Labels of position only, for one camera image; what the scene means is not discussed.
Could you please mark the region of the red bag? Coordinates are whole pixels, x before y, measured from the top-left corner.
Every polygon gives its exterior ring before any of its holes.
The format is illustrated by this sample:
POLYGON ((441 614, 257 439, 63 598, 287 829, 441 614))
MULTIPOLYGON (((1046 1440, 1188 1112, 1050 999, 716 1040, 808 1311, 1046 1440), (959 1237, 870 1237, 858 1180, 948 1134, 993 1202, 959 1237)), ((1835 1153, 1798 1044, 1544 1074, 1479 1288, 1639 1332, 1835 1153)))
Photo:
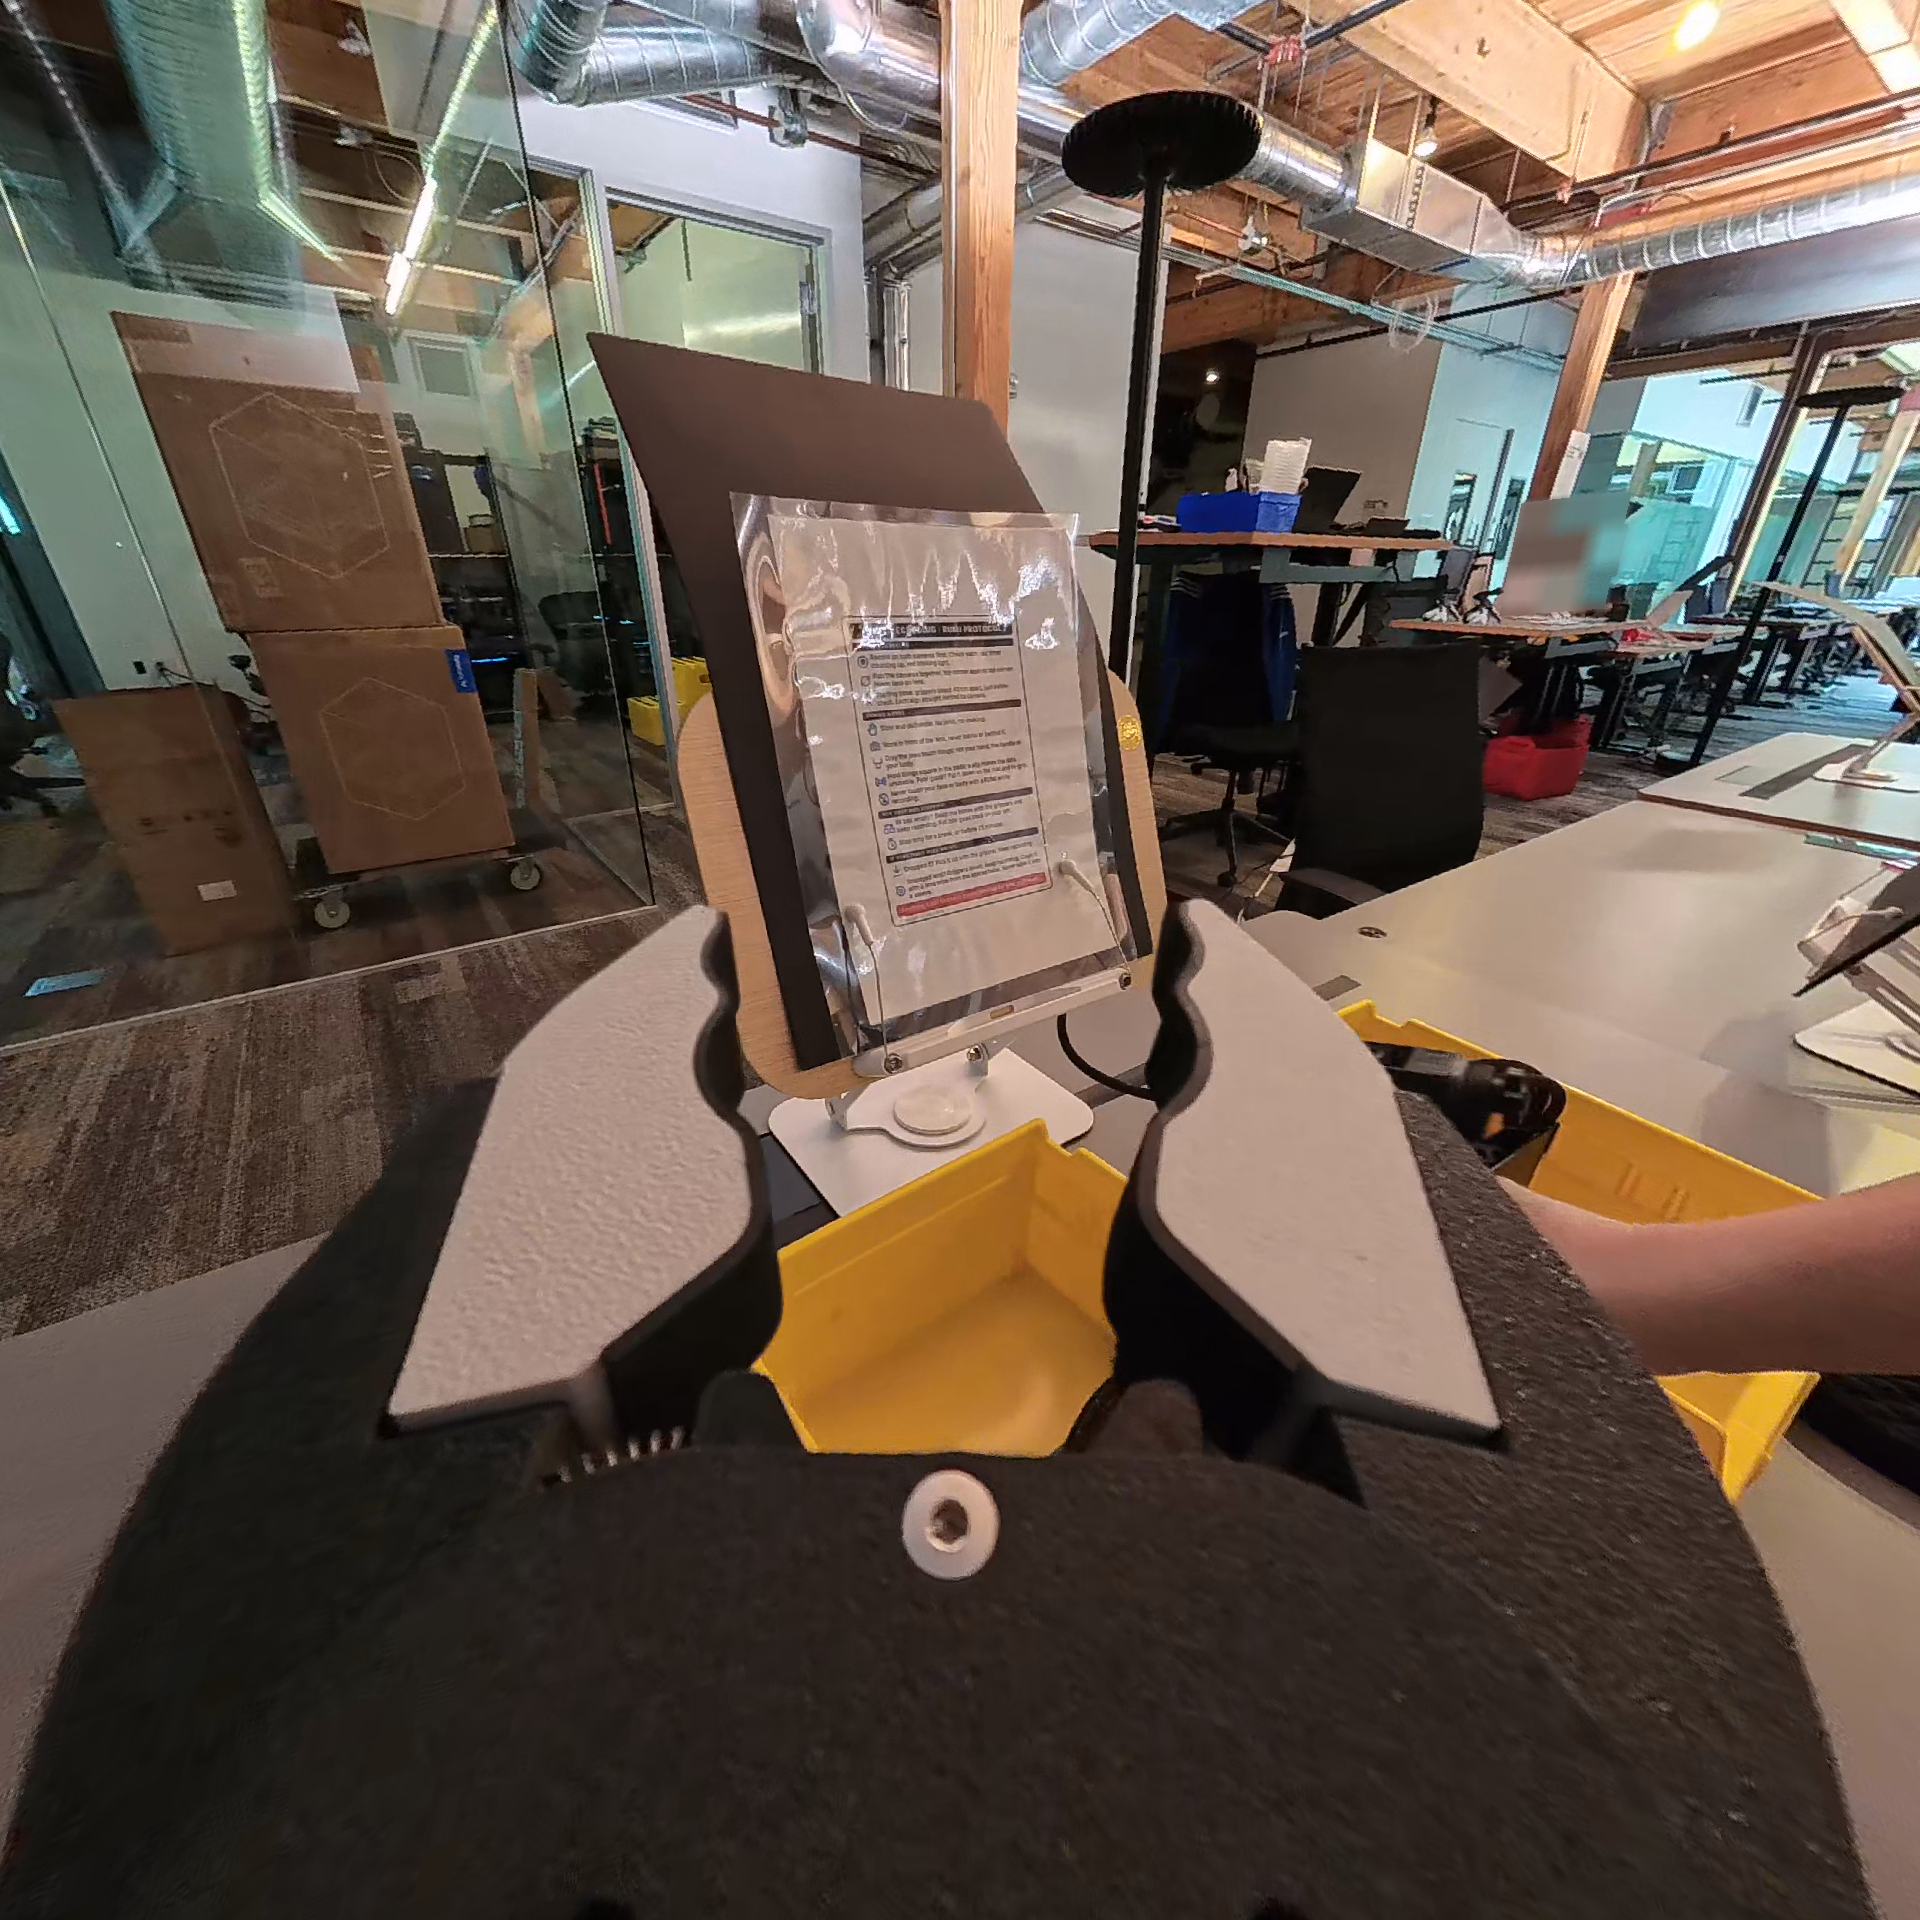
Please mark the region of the red bag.
POLYGON ((1542 732, 1496 732, 1483 754, 1483 790, 1512 801, 1575 790, 1593 746, 1593 721, 1579 716, 1542 732))

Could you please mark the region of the wooden post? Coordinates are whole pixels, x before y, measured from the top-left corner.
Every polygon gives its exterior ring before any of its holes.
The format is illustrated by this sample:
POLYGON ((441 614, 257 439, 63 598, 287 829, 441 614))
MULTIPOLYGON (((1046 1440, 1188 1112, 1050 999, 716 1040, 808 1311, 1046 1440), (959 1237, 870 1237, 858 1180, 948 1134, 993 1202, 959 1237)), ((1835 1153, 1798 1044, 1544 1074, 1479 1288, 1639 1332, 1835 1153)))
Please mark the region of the wooden post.
POLYGON ((1000 429, 1012 398, 1018 3, 940 3, 943 387, 1000 429))

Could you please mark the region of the person's right forearm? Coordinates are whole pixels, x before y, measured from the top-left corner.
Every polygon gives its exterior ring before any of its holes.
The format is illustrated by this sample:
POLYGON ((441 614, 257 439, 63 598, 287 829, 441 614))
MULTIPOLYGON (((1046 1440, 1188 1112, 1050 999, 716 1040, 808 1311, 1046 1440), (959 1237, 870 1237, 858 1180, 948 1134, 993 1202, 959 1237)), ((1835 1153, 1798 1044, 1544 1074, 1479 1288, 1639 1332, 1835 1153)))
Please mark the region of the person's right forearm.
POLYGON ((1618 1223, 1507 1187, 1658 1377, 1918 1372, 1918 1176, 1776 1212, 1618 1223))

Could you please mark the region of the black backing sheet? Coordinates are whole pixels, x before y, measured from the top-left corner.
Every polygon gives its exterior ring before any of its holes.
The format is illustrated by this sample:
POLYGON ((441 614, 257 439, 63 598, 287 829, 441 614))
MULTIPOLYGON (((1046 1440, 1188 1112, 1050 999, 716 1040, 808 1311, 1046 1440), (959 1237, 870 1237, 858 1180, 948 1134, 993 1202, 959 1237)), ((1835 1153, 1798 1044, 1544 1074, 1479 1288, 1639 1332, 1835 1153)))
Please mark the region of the black backing sheet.
POLYGON ((1040 496, 978 402, 610 334, 594 334, 589 347, 707 652, 707 696, 719 708, 797 1061, 803 1068, 851 1062, 812 955, 734 492, 974 516, 1038 516, 1040 496))

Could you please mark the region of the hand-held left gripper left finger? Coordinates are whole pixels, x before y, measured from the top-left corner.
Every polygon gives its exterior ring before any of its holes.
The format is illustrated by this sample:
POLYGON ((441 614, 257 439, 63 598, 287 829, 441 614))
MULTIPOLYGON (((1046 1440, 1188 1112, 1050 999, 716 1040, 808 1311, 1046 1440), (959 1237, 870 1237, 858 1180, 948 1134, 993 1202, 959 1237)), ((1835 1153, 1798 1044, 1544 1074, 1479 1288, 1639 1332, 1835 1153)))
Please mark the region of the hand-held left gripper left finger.
POLYGON ((755 1370, 783 1292, 736 1013, 732 927, 695 907, 515 1046, 395 1379, 395 1427, 548 1409, 576 1449, 783 1442, 780 1392, 755 1370))

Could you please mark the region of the instruction sheet on stand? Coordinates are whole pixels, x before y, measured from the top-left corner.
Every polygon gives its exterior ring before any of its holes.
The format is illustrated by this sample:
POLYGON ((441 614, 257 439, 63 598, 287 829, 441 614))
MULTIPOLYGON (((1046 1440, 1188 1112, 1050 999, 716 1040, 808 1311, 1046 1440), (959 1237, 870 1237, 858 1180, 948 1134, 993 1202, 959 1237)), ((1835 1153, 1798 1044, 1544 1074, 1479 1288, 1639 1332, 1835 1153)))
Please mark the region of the instruction sheet on stand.
MULTIPOLYGON (((1135 708, 1136 713, 1139 708, 1124 681, 1109 669, 1102 672, 1102 677, 1111 696, 1111 730, 1115 738, 1115 708, 1135 708)), ((1139 761, 1121 754, 1120 746, 1117 765, 1127 790, 1135 870, 1146 899, 1136 921, 1147 929, 1146 946, 1151 946, 1168 903, 1153 793, 1149 773, 1139 761)), ((819 1068, 803 1068, 797 1061, 786 1004, 773 965, 772 933, 764 924, 751 842, 737 811, 734 773, 711 696, 701 699, 687 713, 681 735, 678 776, 687 829, 707 907, 724 913, 734 929, 736 1026, 745 1062, 766 1085, 789 1097, 829 1098, 865 1091, 866 1084, 848 1061, 835 1061, 819 1068)))

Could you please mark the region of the yellow divided plastic bin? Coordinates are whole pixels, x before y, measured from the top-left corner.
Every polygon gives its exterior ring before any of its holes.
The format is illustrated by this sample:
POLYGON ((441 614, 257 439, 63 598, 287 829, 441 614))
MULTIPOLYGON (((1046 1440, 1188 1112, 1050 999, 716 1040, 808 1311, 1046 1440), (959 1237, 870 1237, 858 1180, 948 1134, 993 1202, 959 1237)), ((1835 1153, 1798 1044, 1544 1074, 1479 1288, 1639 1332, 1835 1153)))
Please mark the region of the yellow divided plastic bin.
MULTIPOLYGON (((1815 1193, 1568 1089, 1556 1133, 1497 1176, 1630 1225, 1776 1212, 1815 1193)), ((1041 1456, 1111 1372, 1102 1264, 1127 1176, 1033 1122, 780 1253, 758 1361, 803 1444, 1041 1456)), ((1660 1382, 1730 1501, 1762 1477, 1817 1375, 1660 1382)))

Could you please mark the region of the large cardboard box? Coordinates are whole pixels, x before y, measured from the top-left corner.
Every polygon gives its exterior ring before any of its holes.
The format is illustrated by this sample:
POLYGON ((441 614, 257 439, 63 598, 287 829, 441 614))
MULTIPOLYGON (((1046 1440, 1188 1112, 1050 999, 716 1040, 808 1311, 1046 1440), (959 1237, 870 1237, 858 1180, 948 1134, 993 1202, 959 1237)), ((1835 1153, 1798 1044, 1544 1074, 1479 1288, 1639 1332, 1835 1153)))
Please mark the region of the large cardboard box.
POLYGON ((296 903, 237 722, 215 684, 56 703, 94 805, 169 955, 289 933, 296 903))
POLYGON ((226 630, 441 623, 369 347, 127 311, 112 328, 226 630))

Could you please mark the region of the instruction sheet in clear sleeve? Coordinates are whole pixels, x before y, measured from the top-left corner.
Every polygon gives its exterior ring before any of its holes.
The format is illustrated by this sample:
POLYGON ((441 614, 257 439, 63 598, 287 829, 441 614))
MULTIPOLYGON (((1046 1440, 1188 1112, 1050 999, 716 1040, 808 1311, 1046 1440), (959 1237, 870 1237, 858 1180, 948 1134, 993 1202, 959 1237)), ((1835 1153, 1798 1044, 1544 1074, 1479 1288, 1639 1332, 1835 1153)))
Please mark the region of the instruction sheet in clear sleeve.
POLYGON ((836 1055, 929 1052, 1141 957, 1077 518, 734 492, 836 1055))

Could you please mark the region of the white tablet stand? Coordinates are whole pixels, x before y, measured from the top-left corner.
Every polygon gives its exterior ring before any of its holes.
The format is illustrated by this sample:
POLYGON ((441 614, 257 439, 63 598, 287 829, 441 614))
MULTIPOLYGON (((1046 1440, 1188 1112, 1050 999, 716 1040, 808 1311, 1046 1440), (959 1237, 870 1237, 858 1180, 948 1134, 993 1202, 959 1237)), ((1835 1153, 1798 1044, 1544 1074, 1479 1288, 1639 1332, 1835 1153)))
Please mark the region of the white tablet stand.
POLYGON ((1800 1031, 1794 1044, 1838 1068, 1918 1095, 1918 869, 1885 875, 1832 902, 1798 942, 1810 994, 1835 978, 1864 1004, 1800 1031))

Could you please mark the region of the black floor lamp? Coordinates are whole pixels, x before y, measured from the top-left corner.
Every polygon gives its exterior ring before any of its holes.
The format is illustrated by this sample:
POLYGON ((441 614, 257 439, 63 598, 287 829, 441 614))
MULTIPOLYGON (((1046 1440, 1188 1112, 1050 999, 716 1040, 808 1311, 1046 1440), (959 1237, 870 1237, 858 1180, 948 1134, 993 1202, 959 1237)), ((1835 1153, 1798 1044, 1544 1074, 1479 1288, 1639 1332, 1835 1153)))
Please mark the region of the black floor lamp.
POLYGON ((1136 556, 1158 364, 1165 212, 1171 191, 1210 191, 1257 156, 1261 120, 1249 103, 1208 91, 1159 91, 1086 114, 1065 140, 1070 182, 1108 201, 1141 201, 1129 404, 1113 552, 1109 672, 1130 681, 1136 556))

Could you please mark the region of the wheeled dolly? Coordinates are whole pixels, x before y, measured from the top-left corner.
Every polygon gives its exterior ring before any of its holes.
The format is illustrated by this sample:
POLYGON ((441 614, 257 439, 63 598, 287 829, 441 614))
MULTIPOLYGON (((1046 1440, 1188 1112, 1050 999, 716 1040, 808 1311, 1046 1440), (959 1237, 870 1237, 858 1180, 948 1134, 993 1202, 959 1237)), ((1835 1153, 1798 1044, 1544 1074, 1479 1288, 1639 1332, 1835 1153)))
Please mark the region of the wheeled dolly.
POLYGON ((545 880, 545 864, 539 854, 520 848, 495 850, 477 855, 443 855, 355 872, 334 872, 323 861, 319 840, 309 837, 296 842, 292 855, 292 898, 302 903, 321 931, 338 931, 352 921, 355 896, 376 883, 453 872, 472 865, 493 870, 520 893, 537 892, 545 880))

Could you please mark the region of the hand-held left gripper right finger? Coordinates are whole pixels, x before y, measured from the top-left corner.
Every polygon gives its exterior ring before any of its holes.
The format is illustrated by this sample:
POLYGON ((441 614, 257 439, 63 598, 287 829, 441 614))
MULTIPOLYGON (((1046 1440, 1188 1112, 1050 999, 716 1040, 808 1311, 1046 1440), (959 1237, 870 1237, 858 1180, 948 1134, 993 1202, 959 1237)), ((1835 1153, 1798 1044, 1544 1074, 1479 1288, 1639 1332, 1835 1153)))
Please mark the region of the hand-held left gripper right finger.
POLYGON ((1501 1433, 1398 1097, 1245 927, 1168 913, 1149 1120, 1111 1227, 1120 1385, 1167 1379, 1238 1462, 1330 1417, 1487 1447, 1501 1433))

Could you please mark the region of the white stand base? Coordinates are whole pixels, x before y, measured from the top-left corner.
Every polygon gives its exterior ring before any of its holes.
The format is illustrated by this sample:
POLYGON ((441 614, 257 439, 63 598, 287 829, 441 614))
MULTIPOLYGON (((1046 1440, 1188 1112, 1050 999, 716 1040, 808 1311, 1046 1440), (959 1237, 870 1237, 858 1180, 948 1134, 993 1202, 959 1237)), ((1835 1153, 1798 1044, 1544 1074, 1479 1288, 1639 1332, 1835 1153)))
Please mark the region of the white stand base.
POLYGON ((772 1137, 836 1214, 851 1214, 1030 1123, 1056 1144, 1092 1128, 1092 1107, 1012 1044, 1092 1004, 1129 993, 1142 970, 1079 978, 947 1026, 882 1040, 851 1062, 851 1089, 786 1098, 772 1137))

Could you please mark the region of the silver ceiling duct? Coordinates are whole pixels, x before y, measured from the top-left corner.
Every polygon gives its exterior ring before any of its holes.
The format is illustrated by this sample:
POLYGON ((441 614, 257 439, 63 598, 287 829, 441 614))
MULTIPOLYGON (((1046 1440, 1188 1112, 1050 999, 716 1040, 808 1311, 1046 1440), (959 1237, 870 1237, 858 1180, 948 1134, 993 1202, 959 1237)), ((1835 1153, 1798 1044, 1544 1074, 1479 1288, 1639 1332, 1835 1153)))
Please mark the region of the silver ceiling duct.
MULTIPOLYGON (((661 23, 619 21, 610 4, 500 4, 515 73, 568 107, 687 97, 821 78, 843 102, 934 124, 943 107, 936 28, 895 4, 652 4, 661 23)), ((1242 179, 1298 202, 1306 223, 1370 258, 1455 281, 1560 291, 1622 274, 1727 260, 1913 221, 1917 168, 1701 220, 1589 233, 1517 228, 1480 191, 1380 140, 1344 155, 1263 118, 1260 144, 1216 182, 1242 179)))

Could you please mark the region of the wooden standing desk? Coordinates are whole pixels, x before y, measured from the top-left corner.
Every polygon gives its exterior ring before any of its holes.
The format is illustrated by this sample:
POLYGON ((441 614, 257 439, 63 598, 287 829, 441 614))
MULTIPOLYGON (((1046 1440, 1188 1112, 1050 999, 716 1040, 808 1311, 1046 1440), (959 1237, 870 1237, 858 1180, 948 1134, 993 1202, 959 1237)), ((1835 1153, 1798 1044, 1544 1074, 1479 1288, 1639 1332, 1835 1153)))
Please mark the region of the wooden standing desk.
POLYGON ((1455 547, 1435 533, 1380 533, 1374 523, 1330 533, 1185 533, 1149 526, 1135 550, 1133 643, 1165 633, 1172 583, 1185 572, 1215 568, 1253 572, 1266 588, 1319 589, 1307 645, 1334 645, 1362 616, 1380 589, 1403 583, 1401 567, 1441 562, 1455 547))

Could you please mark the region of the black clothing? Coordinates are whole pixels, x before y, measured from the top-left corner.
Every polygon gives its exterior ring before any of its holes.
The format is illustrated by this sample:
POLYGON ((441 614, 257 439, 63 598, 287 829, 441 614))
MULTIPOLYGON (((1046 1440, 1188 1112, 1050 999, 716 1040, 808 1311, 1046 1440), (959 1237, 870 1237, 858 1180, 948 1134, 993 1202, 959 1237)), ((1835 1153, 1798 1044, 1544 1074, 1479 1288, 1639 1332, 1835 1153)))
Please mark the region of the black clothing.
POLYGON ((1918 1496, 1918 1377, 1826 1375, 1800 1423, 1895 1486, 1918 1496))

